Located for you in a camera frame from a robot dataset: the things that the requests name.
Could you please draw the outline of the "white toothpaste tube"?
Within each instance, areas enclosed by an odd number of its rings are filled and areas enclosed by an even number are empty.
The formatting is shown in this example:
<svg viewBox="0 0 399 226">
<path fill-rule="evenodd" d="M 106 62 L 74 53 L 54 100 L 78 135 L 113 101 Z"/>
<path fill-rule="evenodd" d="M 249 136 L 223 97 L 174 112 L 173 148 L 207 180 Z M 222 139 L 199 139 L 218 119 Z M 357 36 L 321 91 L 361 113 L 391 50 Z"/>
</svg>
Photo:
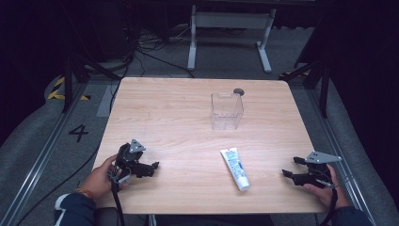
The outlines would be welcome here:
<svg viewBox="0 0 399 226">
<path fill-rule="evenodd" d="M 240 191 L 249 190 L 250 183 L 241 163 L 238 150 L 236 148 L 229 148 L 221 150 L 220 153 L 224 158 L 238 189 Z"/>
</svg>

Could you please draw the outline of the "person's right hand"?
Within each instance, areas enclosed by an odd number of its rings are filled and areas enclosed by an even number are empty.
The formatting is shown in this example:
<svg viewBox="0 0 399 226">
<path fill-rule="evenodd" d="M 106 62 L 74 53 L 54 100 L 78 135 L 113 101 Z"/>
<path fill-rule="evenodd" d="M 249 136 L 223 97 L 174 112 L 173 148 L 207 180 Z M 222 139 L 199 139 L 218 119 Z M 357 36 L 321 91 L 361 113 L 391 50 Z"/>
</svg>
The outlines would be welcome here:
<svg viewBox="0 0 399 226">
<path fill-rule="evenodd" d="M 327 167 L 330 171 L 331 179 L 332 179 L 333 184 L 335 185 L 335 188 L 337 191 L 337 196 L 338 196 L 338 199 L 335 204 L 335 208 L 339 209 L 342 207 L 349 206 L 350 202 L 346 198 L 345 192 L 342 189 L 342 187 L 340 186 L 339 180 L 337 179 L 335 169 L 330 165 L 327 165 Z M 333 195 L 333 191 L 331 188 L 329 188 L 329 187 L 320 188 L 320 187 L 317 187 L 317 186 L 314 186 L 311 184 L 305 184 L 305 185 L 303 185 L 303 187 L 306 188 L 311 194 L 315 195 L 327 209 L 330 208 L 331 201 L 332 201 L 332 195 Z"/>
</svg>

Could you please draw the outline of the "black metal stand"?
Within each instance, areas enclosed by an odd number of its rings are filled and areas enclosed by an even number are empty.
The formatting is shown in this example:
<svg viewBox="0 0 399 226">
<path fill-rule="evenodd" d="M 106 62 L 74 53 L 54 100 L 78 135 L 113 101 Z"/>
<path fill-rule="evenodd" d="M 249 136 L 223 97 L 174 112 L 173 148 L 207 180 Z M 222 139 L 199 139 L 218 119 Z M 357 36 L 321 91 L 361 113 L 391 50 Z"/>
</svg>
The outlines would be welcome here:
<svg viewBox="0 0 399 226">
<path fill-rule="evenodd" d="M 327 93 L 329 84 L 329 68 L 327 61 L 315 61 L 308 63 L 299 69 L 290 73 L 282 73 L 279 76 L 280 80 L 290 81 L 301 74 L 307 73 L 306 79 L 303 82 L 305 89 L 314 89 L 318 83 L 321 83 L 319 96 L 319 109 L 324 118 L 327 117 Z"/>
<path fill-rule="evenodd" d="M 120 81 L 121 77 L 112 73 L 105 67 L 100 64 L 90 61 L 83 56 L 79 56 L 77 54 L 70 54 L 67 56 L 65 60 L 65 71 L 64 75 L 64 84 L 65 84 L 65 99 L 64 99 L 64 107 L 63 113 L 66 113 L 69 108 L 72 106 L 73 97 L 72 97 L 72 77 L 75 76 L 79 83 L 86 83 L 89 80 L 88 69 L 87 66 L 91 67 L 95 71 L 105 75 L 111 80 Z"/>
</svg>

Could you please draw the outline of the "clear plastic container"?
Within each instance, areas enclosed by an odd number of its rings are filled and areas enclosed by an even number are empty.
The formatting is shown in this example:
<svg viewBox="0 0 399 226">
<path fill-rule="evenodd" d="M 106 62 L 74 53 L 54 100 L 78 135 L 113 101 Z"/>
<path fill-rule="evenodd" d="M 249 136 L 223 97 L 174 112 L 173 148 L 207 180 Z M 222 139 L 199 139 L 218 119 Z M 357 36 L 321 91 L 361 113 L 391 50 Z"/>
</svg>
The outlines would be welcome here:
<svg viewBox="0 0 399 226">
<path fill-rule="evenodd" d="M 213 93 L 211 122 L 214 130 L 235 130 L 244 114 L 241 95 Z"/>
</svg>

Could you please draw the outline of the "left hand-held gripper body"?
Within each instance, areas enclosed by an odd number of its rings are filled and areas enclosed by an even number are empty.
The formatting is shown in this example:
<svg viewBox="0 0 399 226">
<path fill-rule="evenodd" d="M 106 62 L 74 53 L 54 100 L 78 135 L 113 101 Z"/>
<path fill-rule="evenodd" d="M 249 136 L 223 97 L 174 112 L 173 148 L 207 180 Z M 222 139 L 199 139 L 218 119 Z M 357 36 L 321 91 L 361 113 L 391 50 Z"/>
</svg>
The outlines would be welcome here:
<svg viewBox="0 0 399 226">
<path fill-rule="evenodd" d="M 135 139 L 131 143 L 125 143 L 120 147 L 116 160 L 116 166 L 121 169 L 121 173 L 117 176 L 118 183 L 125 182 L 131 175 L 137 177 L 137 173 L 140 170 L 148 168 L 147 165 L 139 162 L 145 150 L 146 148 Z"/>
</svg>

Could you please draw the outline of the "grey floor tape patch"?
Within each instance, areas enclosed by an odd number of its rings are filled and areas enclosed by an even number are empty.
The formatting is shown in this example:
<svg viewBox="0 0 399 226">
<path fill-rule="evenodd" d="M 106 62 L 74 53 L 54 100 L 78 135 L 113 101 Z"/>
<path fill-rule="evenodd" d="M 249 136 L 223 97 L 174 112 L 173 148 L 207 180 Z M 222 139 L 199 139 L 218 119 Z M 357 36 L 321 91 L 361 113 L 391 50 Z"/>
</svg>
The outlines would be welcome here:
<svg viewBox="0 0 399 226">
<path fill-rule="evenodd" d="M 108 85 L 105 88 L 103 98 L 97 110 L 97 117 L 108 117 L 114 103 L 114 95 L 116 94 L 117 85 Z"/>
</svg>

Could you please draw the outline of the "aluminium floor rail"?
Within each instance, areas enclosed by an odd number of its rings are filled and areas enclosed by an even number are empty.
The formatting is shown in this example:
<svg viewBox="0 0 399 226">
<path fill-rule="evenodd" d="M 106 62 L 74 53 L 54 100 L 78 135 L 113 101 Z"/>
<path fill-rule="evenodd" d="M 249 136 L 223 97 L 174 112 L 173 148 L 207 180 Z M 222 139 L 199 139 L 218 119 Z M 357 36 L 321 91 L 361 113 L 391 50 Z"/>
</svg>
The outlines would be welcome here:
<svg viewBox="0 0 399 226">
<path fill-rule="evenodd" d="M 375 225 L 374 217 L 372 216 L 371 211 L 359 189 L 359 184 L 345 159 L 343 150 L 338 143 L 338 139 L 336 138 L 328 119 L 323 116 L 319 108 L 319 100 L 315 91 L 312 89 L 307 89 L 306 93 L 308 98 L 310 99 L 311 106 L 316 112 L 317 119 L 319 120 L 324 132 L 326 133 L 327 140 L 330 145 L 330 152 L 342 158 L 342 160 L 336 164 L 336 171 L 343 179 L 343 185 L 348 192 L 352 203 L 359 210 L 363 211 L 372 222 L 372 224 Z"/>
<path fill-rule="evenodd" d="M 63 101 L 47 101 L 0 148 L 0 226 L 16 225 L 86 88 L 87 84 L 76 85 L 65 113 Z"/>
</svg>

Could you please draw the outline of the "yellow black hazard tape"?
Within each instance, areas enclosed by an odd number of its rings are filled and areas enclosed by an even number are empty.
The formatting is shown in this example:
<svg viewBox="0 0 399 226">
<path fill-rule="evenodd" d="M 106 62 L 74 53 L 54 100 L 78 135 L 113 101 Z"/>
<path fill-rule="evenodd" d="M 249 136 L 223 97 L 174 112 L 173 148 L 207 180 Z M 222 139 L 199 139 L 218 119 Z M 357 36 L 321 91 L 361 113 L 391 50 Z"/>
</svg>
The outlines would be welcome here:
<svg viewBox="0 0 399 226">
<path fill-rule="evenodd" d="M 56 80 L 56 83 L 54 84 L 52 90 L 50 91 L 50 94 L 48 95 L 47 99 L 51 100 L 51 99 L 56 99 L 56 100 L 64 100 L 65 99 L 65 95 L 61 94 L 59 92 L 61 86 L 64 84 L 65 82 L 65 77 L 63 75 L 60 75 L 59 78 Z"/>
</svg>

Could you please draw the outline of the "white metal desk frame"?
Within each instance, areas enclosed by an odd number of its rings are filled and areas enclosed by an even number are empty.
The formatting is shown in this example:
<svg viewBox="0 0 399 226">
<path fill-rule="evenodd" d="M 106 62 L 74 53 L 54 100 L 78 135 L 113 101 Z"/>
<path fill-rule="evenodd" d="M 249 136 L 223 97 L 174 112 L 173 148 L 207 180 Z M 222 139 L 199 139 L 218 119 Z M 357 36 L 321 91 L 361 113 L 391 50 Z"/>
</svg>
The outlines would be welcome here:
<svg viewBox="0 0 399 226">
<path fill-rule="evenodd" d="M 263 37 L 256 42 L 256 48 L 266 73 L 271 73 L 272 68 L 266 53 L 268 41 L 273 22 L 276 16 L 273 8 L 264 14 L 235 13 L 235 12 L 209 12 L 198 11 L 196 5 L 192 7 L 190 19 L 191 40 L 188 53 L 187 69 L 193 71 L 196 67 L 197 53 L 197 29 L 200 28 L 239 28 L 239 29 L 262 29 Z"/>
</svg>

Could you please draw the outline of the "person's left hand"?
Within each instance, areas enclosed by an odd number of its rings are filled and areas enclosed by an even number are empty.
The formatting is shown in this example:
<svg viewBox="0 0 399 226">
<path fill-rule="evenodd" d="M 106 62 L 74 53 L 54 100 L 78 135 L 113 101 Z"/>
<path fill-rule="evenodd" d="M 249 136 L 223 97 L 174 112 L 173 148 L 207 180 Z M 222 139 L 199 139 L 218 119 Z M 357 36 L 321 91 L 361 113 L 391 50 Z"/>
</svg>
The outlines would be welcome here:
<svg viewBox="0 0 399 226">
<path fill-rule="evenodd" d="M 107 172 L 113 168 L 117 156 L 109 156 L 101 166 L 95 168 L 84 183 L 78 188 L 85 196 L 96 201 L 111 190 L 111 182 Z"/>
</svg>

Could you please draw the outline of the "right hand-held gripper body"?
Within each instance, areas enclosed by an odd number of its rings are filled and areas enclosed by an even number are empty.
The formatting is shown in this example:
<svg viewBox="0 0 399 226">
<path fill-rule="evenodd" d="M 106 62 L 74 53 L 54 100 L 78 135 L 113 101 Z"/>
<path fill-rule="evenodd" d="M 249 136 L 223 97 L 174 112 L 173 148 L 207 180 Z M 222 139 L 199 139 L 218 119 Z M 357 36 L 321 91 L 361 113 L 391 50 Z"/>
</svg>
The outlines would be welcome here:
<svg viewBox="0 0 399 226">
<path fill-rule="evenodd" d="M 309 174 L 315 179 L 315 181 L 322 186 L 334 187 L 334 183 L 331 179 L 331 174 L 327 164 L 333 162 L 339 162 L 342 158 L 338 155 L 332 155 L 328 153 L 321 153 L 312 151 L 306 158 L 305 163 L 309 168 Z"/>
</svg>

